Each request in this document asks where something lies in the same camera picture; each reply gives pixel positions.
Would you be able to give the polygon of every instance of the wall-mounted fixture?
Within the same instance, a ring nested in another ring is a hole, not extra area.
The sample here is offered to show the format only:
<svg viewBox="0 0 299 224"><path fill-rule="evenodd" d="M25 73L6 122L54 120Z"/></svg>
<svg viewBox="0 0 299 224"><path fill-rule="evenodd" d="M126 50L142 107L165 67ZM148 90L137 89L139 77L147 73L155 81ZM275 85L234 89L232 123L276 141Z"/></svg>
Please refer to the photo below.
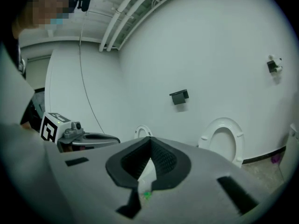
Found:
<svg viewBox="0 0 299 224"><path fill-rule="evenodd" d="M281 58L275 59L275 57L273 55L269 55L268 58L270 61L267 62L267 65L268 65L270 73L273 73L273 72L277 73L277 72L282 71L282 66L280 65L281 61L282 61Z"/></svg>
<svg viewBox="0 0 299 224"><path fill-rule="evenodd" d="M172 101L175 105L186 103L185 99L189 98L187 90L178 91L169 95L172 97Z"/></svg>

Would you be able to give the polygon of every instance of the black wire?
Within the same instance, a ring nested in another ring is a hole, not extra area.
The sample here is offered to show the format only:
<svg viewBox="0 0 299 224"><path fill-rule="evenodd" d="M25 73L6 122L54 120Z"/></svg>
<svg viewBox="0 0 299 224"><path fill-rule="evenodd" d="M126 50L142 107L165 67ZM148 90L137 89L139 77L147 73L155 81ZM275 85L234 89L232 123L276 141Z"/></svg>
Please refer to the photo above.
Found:
<svg viewBox="0 0 299 224"><path fill-rule="evenodd" d="M89 102L89 98L88 98L88 95L87 95L87 92L86 92L85 83L84 83L84 79L83 79L82 65L81 65L81 45L80 45L80 44L79 44L79 57L80 57L81 76L82 76L82 81L83 81L83 86L84 86L85 94L86 94L86 97L87 97L89 106L90 106L90 108L91 108L91 110L92 110L92 112L93 112L93 108L92 108L92 106L91 106L91 104L90 104L90 102ZM103 134L105 134L104 131L103 131L103 129L102 129L102 127L101 127L101 125L100 125L100 123L99 123L99 121L98 121L98 119L97 119L97 117L95 116L94 112L93 112L93 115L94 115L95 119L97 120L98 125L100 126L100 128L101 128Z"/></svg>

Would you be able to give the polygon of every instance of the person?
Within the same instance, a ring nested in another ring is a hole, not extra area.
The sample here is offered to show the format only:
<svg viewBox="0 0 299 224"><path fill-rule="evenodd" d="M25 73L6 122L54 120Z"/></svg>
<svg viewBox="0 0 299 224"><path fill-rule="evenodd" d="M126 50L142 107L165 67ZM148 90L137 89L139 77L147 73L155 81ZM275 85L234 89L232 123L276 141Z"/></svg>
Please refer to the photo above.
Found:
<svg viewBox="0 0 299 224"><path fill-rule="evenodd" d="M18 71L26 79L26 64L21 57L19 37L25 29L42 28L58 16L73 13L78 0L16 0L17 8L7 9L7 25L2 29L2 42ZM21 121L24 128L31 128L34 106L30 102Z"/></svg>

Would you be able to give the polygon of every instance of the toilet bowl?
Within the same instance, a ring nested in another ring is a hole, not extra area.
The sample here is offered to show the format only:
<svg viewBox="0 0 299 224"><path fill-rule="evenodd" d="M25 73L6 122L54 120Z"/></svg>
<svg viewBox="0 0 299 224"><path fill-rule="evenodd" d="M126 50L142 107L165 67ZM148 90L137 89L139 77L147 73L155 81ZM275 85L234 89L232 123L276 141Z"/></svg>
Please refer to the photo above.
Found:
<svg viewBox="0 0 299 224"><path fill-rule="evenodd" d="M286 142L285 154L279 164L279 169L284 181L289 181L299 163L299 132L295 124L291 124L289 136Z"/></svg>
<svg viewBox="0 0 299 224"><path fill-rule="evenodd" d="M241 167L245 138L240 126L230 118L212 121L198 141L200 148L209 149Z"/></svg>
<svg viewBox="0 0 299 224"><path fill-rule="evenodd" d="M136 128L134 139L147 137L147 136L153 136L151 130L147 126L140 125Z"/></svg>
<svg viewBox="0 0 299 224"><path fill-rule="evenodd" d="M151 130L145 126L140 125L135 130L134 139L153 136ZM138 193L143 194L145 192L151 191L151 183L157 179L156 176L156 169L153 161L149 159L147 165L145 166L143 172L141 173L140 177L138 178Z"/></svg>

